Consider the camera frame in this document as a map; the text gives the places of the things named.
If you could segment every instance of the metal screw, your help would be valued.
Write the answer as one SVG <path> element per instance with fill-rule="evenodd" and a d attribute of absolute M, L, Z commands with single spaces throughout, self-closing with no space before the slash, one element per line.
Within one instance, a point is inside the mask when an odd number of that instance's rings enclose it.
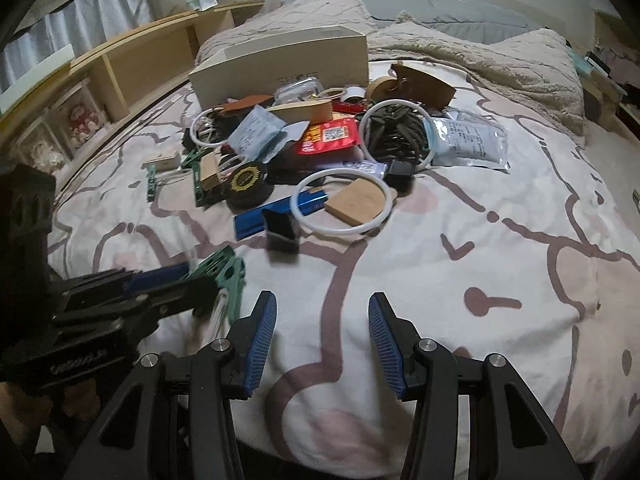
<path fill-rule="evenodd" d="M 420 339 L 420 341 L 418 341 L 418 346 L 420 347 L 420 350 L 433 352 L 438 347 L 438 343 L 433 339 Z"/>
<path fill-rule="evenodd" d="M 140 359 L 143 367 L 152 368 L 158 364 L 158 356 L 156 354 L 147 354 Z"/>
<path fill-rule="evenodd" d="M 489 356 L 489 362 L 498 368 L 502 368 L 505 364 L 507 364 L 507 359 L 505 359 L 500 354 L 491 354 Z"/>
<path fill-rule="evenodd" d="M 213 343 L 211 343 L 211 348 L 213 348 L 216 352 L 224 352 L 231 346 L 229 339 L 216 339 Z"/>

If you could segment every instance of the black cord bundle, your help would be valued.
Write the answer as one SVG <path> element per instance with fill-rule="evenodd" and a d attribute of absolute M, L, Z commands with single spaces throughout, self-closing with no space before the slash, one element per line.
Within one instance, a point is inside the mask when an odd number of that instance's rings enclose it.
<path fill-rule="evenodd" d="M 422 117 L 408 106 L 381 108 L 371 116 L 369 129 L 367 149 L 379 162 L 402 160 L 416 166 L 429 153 Z"/>

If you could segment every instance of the red object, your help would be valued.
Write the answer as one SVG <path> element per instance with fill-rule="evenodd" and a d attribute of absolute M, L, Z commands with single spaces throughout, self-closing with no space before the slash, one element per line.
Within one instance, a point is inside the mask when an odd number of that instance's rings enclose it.
<path fill-rule="evenodd" d="M 342 101 L 338 101 L 338 99 L 331 101 L 331 106 L 334 109 L 334 112 L 340 112 L 341 114 L 357 115 L 363 113 L 367 109 L 365 105 L 343 103 Z"/>
<path fill-rule="evenodd" d="M 334 119 L 309 126 L 296 143 L 299 155 L 315 155 L 349 148 L 360 143 L 356 119 Z"/>

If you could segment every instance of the red packet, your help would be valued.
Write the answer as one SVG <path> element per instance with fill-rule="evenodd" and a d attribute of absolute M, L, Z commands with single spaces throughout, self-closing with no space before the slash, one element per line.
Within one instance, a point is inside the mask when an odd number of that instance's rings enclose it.
<path fill-rule="evenodd" d="M 299 155 L 317 155 L 350 148 L 360 142 L 356 119 L 334 119 L 309 126 L 296 144 Z"/>

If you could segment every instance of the black tape roll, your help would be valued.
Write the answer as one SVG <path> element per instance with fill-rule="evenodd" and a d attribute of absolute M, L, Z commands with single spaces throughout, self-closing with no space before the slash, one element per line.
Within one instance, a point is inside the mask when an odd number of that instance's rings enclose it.
<path fill-rule="evenodd" d="M 238 209 L 252 209 L 267 200 L 273 185 L 267 183 L 267 167 L 261 162 L 238 166 L 226 181 L 226 201 Z"/>

